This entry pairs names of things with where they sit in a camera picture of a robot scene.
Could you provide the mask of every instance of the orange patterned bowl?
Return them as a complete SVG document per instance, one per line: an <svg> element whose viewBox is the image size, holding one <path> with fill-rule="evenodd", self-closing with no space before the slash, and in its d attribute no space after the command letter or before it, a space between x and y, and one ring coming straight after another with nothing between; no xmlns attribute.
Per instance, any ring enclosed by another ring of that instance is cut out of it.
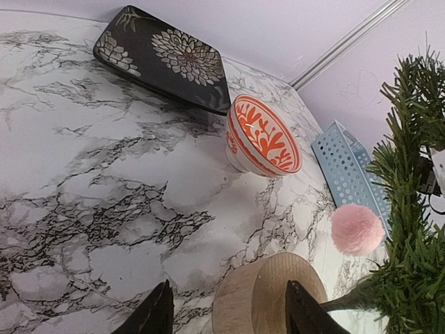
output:
<svg viewBox="0 0 445 334"><path fill-rule="evenodd" d="M285 176L301 169L295 138L282 119L260 100L239 95L227 114L225 152L241 172Z"/></svg>

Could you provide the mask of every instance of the white chrysanthemum print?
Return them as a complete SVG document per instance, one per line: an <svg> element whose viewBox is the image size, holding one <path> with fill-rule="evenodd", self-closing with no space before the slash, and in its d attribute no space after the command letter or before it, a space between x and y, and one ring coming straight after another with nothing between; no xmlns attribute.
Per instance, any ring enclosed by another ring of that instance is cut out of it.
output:
<svg viewBox="0 0 445 334"><path fill-rule="evenodd" d="M175 29L167 29L152 37L153 49L174 73L198 85L215 84L224 77L218 52L194 37Z"/></svg>
<svg viewBox="0 0 445 334"><path fill-rule="evenodd" d="M123 47L119 47L116 40L111 37L111 32L106 31L96 44L97 53L111 64L122 68L125 72L140 77L138 67L133 63L133 59L128 57L128 52Z"/></svg>

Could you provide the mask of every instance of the pink pom pom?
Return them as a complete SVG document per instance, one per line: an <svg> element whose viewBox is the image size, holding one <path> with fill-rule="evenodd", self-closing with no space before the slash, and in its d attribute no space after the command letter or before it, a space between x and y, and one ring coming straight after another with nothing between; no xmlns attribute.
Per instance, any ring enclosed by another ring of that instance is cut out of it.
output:
<svg viewBox="0 0 445 334"><path fill-rule="evenodd" d="M384 236L382 222L368 207L343 205L332 215L332 239L344 255L367 255Z"/></svg>

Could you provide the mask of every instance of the light blue perforated box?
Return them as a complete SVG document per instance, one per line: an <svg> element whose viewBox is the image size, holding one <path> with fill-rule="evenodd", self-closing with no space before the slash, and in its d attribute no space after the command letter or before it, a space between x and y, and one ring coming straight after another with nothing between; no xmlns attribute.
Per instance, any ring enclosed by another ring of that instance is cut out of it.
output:
<svg viewBox="0 0 445 334"><path fill-rule="evenodd" d="M387 238L391 239L388 217L391 204L385 200L379 177L366 172L371 158L364 146L343 125L335 121L313 143L312 150L321 166L335 205L357 204L369 207L381 217Z"/></svg>

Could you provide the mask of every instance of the green pine needles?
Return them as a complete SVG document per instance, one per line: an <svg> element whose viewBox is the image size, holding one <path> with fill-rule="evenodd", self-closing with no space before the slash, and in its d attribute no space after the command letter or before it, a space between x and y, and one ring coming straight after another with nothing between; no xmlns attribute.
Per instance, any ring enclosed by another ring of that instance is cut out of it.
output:
<svg viewBox="0 0 445 334"><path fill-rule="evenodd" d="M375 309L388 316L388 334L445 333L445 229L433 226L417 192L421 146L445 149L445 67L438 54L399 59L393 86L382 94L393 104L392 131L374 149L369 172L383 180L391 202L389 257L326 310Z"/></svg>

